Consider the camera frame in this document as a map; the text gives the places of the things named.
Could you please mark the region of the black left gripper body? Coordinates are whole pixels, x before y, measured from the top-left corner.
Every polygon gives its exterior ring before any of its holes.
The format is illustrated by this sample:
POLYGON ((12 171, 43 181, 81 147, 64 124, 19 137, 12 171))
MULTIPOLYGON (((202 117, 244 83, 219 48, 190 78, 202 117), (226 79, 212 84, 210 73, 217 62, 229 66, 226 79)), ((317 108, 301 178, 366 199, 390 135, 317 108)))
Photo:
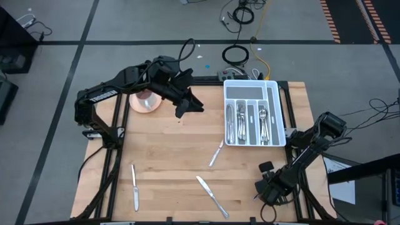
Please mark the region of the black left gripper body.
POLYGON ((166 67, 152 68, 151 91, 175 105, 180 105, 183 101, 191 103, 193 94, 189 86, 193 83, 192 73, 191 68, 183 72, 166 67))

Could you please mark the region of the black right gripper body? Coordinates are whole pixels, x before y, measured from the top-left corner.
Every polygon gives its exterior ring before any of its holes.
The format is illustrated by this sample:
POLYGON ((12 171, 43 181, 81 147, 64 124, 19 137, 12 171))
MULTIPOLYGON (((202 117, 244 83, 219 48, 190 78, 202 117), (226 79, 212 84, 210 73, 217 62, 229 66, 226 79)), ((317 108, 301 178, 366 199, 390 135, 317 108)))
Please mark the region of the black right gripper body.
POLYGON ((269 190, 276 190, 280 193, 280 197, 277 200, 275 205, 284 205, 289 201, 284 193, 284 189, 277 184, 277 182, 273 181, 274 172, 268 171, 262 173, 262 179, 260 181, 255 182, 255 188, 257 191, 258 198, 264 202, 264 193, 269 190))

